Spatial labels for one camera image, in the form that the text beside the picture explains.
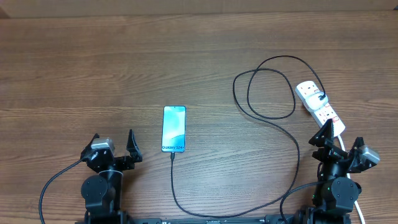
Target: electrical outlet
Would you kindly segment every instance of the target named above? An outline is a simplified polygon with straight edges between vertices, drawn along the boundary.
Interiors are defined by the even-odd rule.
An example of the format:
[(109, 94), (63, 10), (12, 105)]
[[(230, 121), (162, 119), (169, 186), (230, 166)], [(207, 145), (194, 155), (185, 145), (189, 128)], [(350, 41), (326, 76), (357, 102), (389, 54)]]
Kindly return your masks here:
[(321, 93), (319, 88), (313, 81), (306, 81), (298, 84), (295, 91), (298, 94), (298, 97), (303, 102), (306, 109), (311, 113), (319, 127), (322, 127), (325, 124), (326, 120), (332, 119), (334, 137), (337, 137), (345, 130), (346, 126), (343, 124), (340, 117), (337, 115), (336, 111), (334, 111), (329, 103), (326, 103), (324, 106), (315, 111), (312, 111), (307, 105), (306, 100), (309, 96), (313, 95), (314, 93)]

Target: wooden table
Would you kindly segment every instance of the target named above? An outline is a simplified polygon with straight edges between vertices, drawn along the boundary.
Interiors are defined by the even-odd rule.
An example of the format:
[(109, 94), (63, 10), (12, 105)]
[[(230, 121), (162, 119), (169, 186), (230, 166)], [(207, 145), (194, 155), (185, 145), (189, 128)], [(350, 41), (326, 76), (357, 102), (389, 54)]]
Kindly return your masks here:
[[(134, 217), (191, 218), (175, 205), (170, 156), (161, 153), (164, 105), (187, 107), (187, 150), (175, 159), (175, 189), (184, 208), (233, 214), (283, 194), (297, 151), (272, 126), (243, 116), (233, 101), (233, 78), (268, 57), (294, 55), (319, 74), (332, 106), (356, 136), (377, 149), (381, 163), (353, 179), (368, 223), (398, 219), (398, 14), (305, 12), (204, 16), (136, 16), (0, 21), (0, 223), (39, 223), (46, 181), (78, 160), (94, 133), (124, 154), (136, 133), (144, 162), (125, 172), (123, 207)], [(293, 86), (315, 80), (298, 61), (266, 67)], [(238, 80), (245, 100), (249, 75)], [(251, 101), (263, 114), (292, 109), (284, 79), (262, 72)], [(275, 121), (300, 144), (295, 186), (316, 181), (318, 161), (308, 140), (318, 126), (297, 102)], [(47, 223), (82, 220), (80, 164), (56, 179), (44, 197)], [(286, 213), (311, 204), (313, 188), (291, 195)], [(248, 214), (279, 212), (279, 203)], [(352, 213), (358, 223), (356, 212)]]

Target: smartphone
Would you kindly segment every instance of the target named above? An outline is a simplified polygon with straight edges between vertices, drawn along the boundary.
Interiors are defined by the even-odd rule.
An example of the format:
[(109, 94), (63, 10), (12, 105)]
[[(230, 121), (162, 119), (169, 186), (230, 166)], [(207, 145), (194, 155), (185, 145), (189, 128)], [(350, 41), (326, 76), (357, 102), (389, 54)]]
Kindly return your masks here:
[(187, 109), (184, 106), (165, 106), (163, 111), (163, 152), (185, 151), (185, 120)]

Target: power strip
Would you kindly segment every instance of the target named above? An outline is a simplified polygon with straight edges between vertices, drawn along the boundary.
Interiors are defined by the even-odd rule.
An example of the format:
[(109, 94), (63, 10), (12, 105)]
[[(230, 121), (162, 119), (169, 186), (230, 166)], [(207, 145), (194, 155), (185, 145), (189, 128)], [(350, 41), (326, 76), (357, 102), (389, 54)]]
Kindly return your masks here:
[(322, 127), (326, 120), (332, 119), (334, 137), (339, 136), (344, 131), (346, 126), (328, 103), (328, 98), (319, 99), (323, 92), (319, 90), (313, 81), (305, 81), (298, 84), (295, 91), (319, 127)]

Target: black wire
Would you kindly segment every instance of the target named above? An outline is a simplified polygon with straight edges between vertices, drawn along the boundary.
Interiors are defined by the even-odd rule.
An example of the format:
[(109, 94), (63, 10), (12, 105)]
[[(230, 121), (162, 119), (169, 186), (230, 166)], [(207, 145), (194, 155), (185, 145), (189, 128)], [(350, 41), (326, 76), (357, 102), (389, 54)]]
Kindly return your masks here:
[[(293, 140), (293, 142), (294, 142), (294, 144), (296, 145), (296, 148), (297, 148), (297, 166), (296, 166), (295, 175), (294, 175), (294, 178), (293, 178), (293, 181), (292, 181), (290, 187), (287, 189), (286, 193), (284, 193), (283, 195), (281, 195), (279, 198), (277, 198), (277, 199), (275, 199), (275, 200), (273, 200), (273, 201), (271, 201), (271, 202), (269, 202), (269, 203), (266, 203), (266, 204), (264, 204), (264, 205), (260, 205), (260, 206), (258, 206), (258, 207), (252, 208), (252, 209), (250, 209), (250, 210), (247, 210), (247, 211), (245, 211), (245, 212), (241, 212), (241, 213), (238, 213), (238, 214), (235, 214), (235, 215), (216, 216), (216, 215), (203, 215), (203, 214), (198, 214), (198, 213), (189, 212), (189, 211), (187, 211), (187, 210), (185, 210), (184, 208), (181, 207), (181, 205), (178, 203), (177, 198), (176, 198), (176, 196), (175, 196), (174, 184), (173, 184), (173, 161), (174, 161), (175, 154), (172, 152), (172, 154), (171, 154), (171, 156), (170, 156), (170, 158), (171, 158), (171, 185), (172, 185), (172, 193), (173, 193), (173, 198), (174, 198), (175, 204), (176, 204), (177, 207), (180, 208), (183, 212), (185, 212), (185, 213), (187, 213), (187, 214), (189, 214), (189, 215), (193, 215), (193, 216), (196, 216), (196, 217), (203, 217), (203, 218), (206, 218), (206, 217), (208, 217), (208, 218), (233, 218), (233, 217), (238, 217), (238, 216), (247, 214), (247, 213), (249, 213), (249, 212), (253, 212), (253, 211), (255, 211), (255, 210), (258, 210), (258, 209), (260, 209), (260, 208), (264, 208), (264, 207), (266, 207), (266, 206), (268, 206), (268, 205), (272, 205), (273, 203), (275, 203), (275, 202), (279, 201), (280, 199), (282, 199), (282, 198), (283, 198), (285, 195), (287, 195), (287, 194), (289, 193), (289, 191), (292, 189), (292, 187), (293, 187), (293, 185), (294, 185), (294, 183), (295, 183), (295, 181), (296, 181), (297, 174), (298, 174), (298, 172), (299, 172), (299, 166), (300, 166), (300, 147), (299, 147), (299, 144), (298, 144), (297, 140), (296, 140), (288, 131), (286, 131), (284, 128), (280, 127), (279, 125), (274, 124), (274, 123), (272, 123), (272, 122), (270, 122), (270, 121), (266, 121), (266, 120), (261, 119), (261, 118), (257, 118), (257, 117), (255, 117), (255, 116), (249, 114), (248, 112), (246, 112), (246, 111), (242, 108), (242, 106), (239, 104), (238, 99), (236, 98), (236, 93), (235, 93), (235, 82), (236, 82), (236, 79), (239, 78), (241, 75), (244, 75), (244, 74), (253, 72), (253, 74), (252, 74), (252, 76), (251, 76), (251, 79), (250, 79), (250, 81), (249, 81), (248, 92), (247, 92), (247, 97), (246, 97), (247, 104), (248, 104), (250, 110), (251, 110), (254, 114), (256, 114), (256, 115), (258, 115), (258, 116), (260, 116), (260, 117), (262, 117), (262, 118), (265, 118), (265, 119), (283, 119), (283, 118), (287, 118), (287, 117), (289, 117), (290, 115), (292, 115), (293, 112), (294, 112), (294, 110), (295, 110), (295, 107), (296, 107), (296, 99), (295, 99), (295, 97), (294, 97), (294, 92), (293, 92), (292, 85), (290, 84), (290, 82), (289, 82), (289, 80), (287, 79), (287, 77), (286, 77), (282, 72), (280, 72), (280, 71), (278, 71), (278, 70), (274, 70), (274, 69), (271, 69), (271, 68), (260, 68), (261, 65), (263, 65), (265, 62), (267, 62), (267, 61), (269, 61), (269, 60), (272, 60), (272, 59), (274, 59), (274, 58), (280, 58), (280, 57), (294, 58), (294, 59), (297, 59), (297, 60), (303, 62), (303, 63), (312, 71), (312, 73), (315, 75), (315, 77), (316, 77), (317, 80), (319, 81), (319, 83), (320, 83), (320, 85), (321, 85), (321, 87), (322, 87), (322, 90), (323, 90), (323, 92), (324, 92), (324, 95), (322, 96), (322, 98), (326, 96), (325, 88), (323, 87), (321, 80), (319, 79), (319, 77), (318, 77), (318, 75), (315, 73), (315, 71), (312, 69), (312, 67), (311, 67), (307, 62), (305, 62), (304, 60), (302, 60), (301, 58), (294, 57), (294, 56), (289, 56), (289, 55), (280, 55), (280, 56), (271, 57), (271, 58), (269, 58), (269, 59), (267, 59), (267, 60), (261, 62), (260, 65), (259, 65), (255, 70), (250, 70), (250, 71), (246, 71), (246, 72), (240, 73), (240, 74), (237, 75), (237, 76), (235, 77), (235, 79), (234, 79), (232, 93), (233, 93), (233, 97), (234, 97), (235, 103), (237, 104), (237, 106), (239, 107), (239, 109), (240, 109), (244, 114), (248, 115), (249, 117), (251, 117), (251, 118), (253, 118), (253, 119), (256, 119), (256, 120), (258, 120), (258, 121), (265, 122), (265, 123), (267, 123), (267, 124), (270, 124), (270, 125), (272, 125), (272, 126), (275, 126), (275, 127), (279, 128), (279, 129), (280, 129), (281, 131), (283, 131), (286, 135), (288, 135), (288, 137), (291, 138), (291, 140)], [(293, 98), (293, 109), (292, 109), (292, 111), (291, 111), (288, 115), (281, 116), (281, 117), (268, 117), (268, 116), (264, 116), (264, 115), (259, 114), (258, 112), (256, 112), (256, 111), (252, 108), (252, 106), (250, 105), (250, 102), (249, 102), (249, 91), (250, 91), (251, 82), (252, 82), (254, 76), (256, 75), (256, 73), (257, 73), (258, 71), (272, 71), (272, 72), (276, 72), (276, 73), (282, 75), (282, 76), (285, 78), (287, 84), (289, 85), (290, 92), (292, 93), (292, 98)]]
[(63, 169), (62, 171), (60, 171), (58, 174), (55, 174), (53, 177), (51, 177), (51, 179), (49, 181), (47, 181), (47, 183), (44, 185), (42, 193), (40, 194), (40, 199), (39, 199), (39, 217), (40, 217), (40, 221), (42, 222), (42, 224), (45, 224), (44, 222), (44, 217), (43, 217), (43, 211), (42, 211), (42, 203), (43, 203), (43, 197), (44, 197), (44, 192), (47, 189), (47, 187), (51, 184), (51, 182), (59, 177), (61, 174), (63, 174), (64, 172), (68, 171), (69, 169), (71, 169), (72, 167), (76, 166), (77, 164), (79, 164), (82, 161), (82, 159), (79, 159), (77, 162), (75, 162), (74, 164), (68, 166), (67, 168)]
[(288, 192), (288, 193), (282, 198), (282, 200), (280, 201), (280, 205), (279, 205), (280, 215), (281, 215), (282, 219), (284, 220), (283, 223), (289, 223), (289, 222), (286, 220), (286, 217), (285, 217), (284, 212), (283, 212), (283, 209), (282, 209), (282, 206), (283, 206), (283, 204), (284, 204), (286, 198), (287, 198), (289, 195), (291, 195), (292, 193), (294, 193), (294, 192), (296, 192), (296, 191), (298, 191), (298, 190), (304, 189), (304, 188), (306, 188), (306, 187), (311, 187), (311, 186), (318, 185), (318, 184), (324, 184), (324, 183), (326, 183), (326, 182), (327, 182), (327, 181), (319, 181), (319, 182), (312, 182), (312, 183), (309, 183), (309, 184), (304, 184), (304, 185), (301, 185), (300, 187), (296, 187), (296, 188), (294, 188), (293, 190), (291, 190), (290, 192)]

